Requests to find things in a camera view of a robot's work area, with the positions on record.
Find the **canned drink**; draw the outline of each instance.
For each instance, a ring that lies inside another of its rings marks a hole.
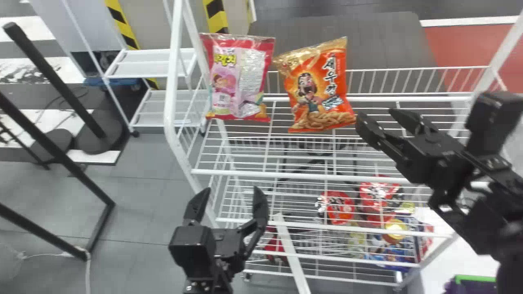
[[[399,219],[392,219],[385,223],[385,229],[394,231],[408,231],[407,225]],[[383,239],[391,245],[400,243],[404,238],[405,235],[401,234],[383,234]]]
[[[365,248],[367,247],[367,234],[353,232],[349,234],[347,240],[348,254],[352,258],[364,259],[367,255]]]

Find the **snack package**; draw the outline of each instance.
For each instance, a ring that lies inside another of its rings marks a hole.
[[[347,37],[293,50],[274,58],[285,77],[294,124],[289,132],[319,132],[350,125],[356,116],[347,101]]]
[[[269,121],[262,104],[274,38],[201,33],[207,50],[211,111],[207,118]]]

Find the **white cable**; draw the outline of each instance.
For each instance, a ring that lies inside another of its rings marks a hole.
[[[85,292],[87,294],[91,293],[91,278],[90,278],[90,272],[91,272],[91,253],[84,248],[76,247],[79,250],[85,252],[85,255],[87,256],[87,264],[85,266]]]
[[[24,255],[23,252],[18,252],[16,250],[14,250],[13,248],[11,248],[10,246],[6,245],[6,244],[0,243],[0,245],[3,245],[5,247],[7,247],[11,252],[16,254],[18,256],[18,258],[20,258],[22,260],[26,260],[26,259],[33,258],[33,257],[38,257],[38,256],[62,256],[62,257],[67,257],[67,258],[73,257],[71,254],[69,254],[67,252],[62,252],[60,254],[43,253],[43,254],[35,254],[35,255],[27,256],[27,255]],[[78,247],[78,246],[76,248],[78,250],[80,250],[80,251],[85,252],[85,255],[87,256],[87,262],[86,262],[86,266],[85,266],[85,292],[86,292],[86,294],[90,294],[91,293],[91,282],[90,282],[91,253],[89,251],[87,251],[86,249],[84,249],[84,248],[81,248],[81,247]]]

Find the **instant noodle cup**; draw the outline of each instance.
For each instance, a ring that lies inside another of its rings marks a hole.
[[[289,132],[319,132],[356,122],[346,98],[347,37],[283,53],[273,64],[285,77],[294,124]]]
[[[207,118],[268,122],[262,103],[275,39],[201,33],[210,72],[211,111]]]
[[[326,212],[328,224],[346,225],[354,217],[354,200],[341,191],[327,191],[327,194],[322,192],[319,202],[319,205],[316,204],[318,216],[323,219]]]

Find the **black metal pole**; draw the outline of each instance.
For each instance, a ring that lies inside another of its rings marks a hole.
[[[54,156],[71,174],[91,190],[101,201],[114,206],[115,202],[105,194],[83,171],[65,154],[53,141],[47,138],[7,97],[0,92],[0,108],[9,115],[17,124],[37,140],[44,149]]]
[[[40,157],[38,157],[32,150],[31,148],[27,147],[22,141],[20,141],[20,139],[15,135],[13,134],[13,132],[11,132],[11,130],[9,130],[7,127],[5,127],[5,125],[0,121],[0,128],[2,129],[2,131],[0,132],[6,132],[9,134],[9,136],[11,136],[11,138],[13,140],[15,140],[15,142],[17,142],[20,146],[22,146],[22,148],[24,148],[25,151],[27,151],[27,153],[29,153],[29,155],[31,155],[35,160],[36,162],[43,166],[43,168],[45,168],[47,171],[50,170],[49,168],[49,165],[46,165],[41,159]]]
[[[78,98],[73,94],[71,89],[62,81],[57,75],[51,65],[42,56],[42,53],[36,49],[35,45],[27,38],[22,29],[14,22],[9,22],[4,26],[5,33],[15,42],[18,47],[27,55],[27,57],[36,65],[49,82],[56,88],[56,90],[64,97],[64,99],[76,111],[78,116],[85,122],[91,131],[98,138],[105,138],[106,134],[100,125],[87,112],[85,107],[80,103]]]
[[[35,224],[31,220],[25,218],[24,216],[19,215],[11,208],[0,203],[0,216],[4,219],[14,223],[15,225],[21,227],[22,229],[33,233],[34,235],[44,239],[45,241],[51,243],[52,245],[60,248],[61,250],[77,257],[83,261],[87,261],[87,255],[84,251],[79,250],[68,242],[62,240],[58,236],[50,233],[41,226]]]

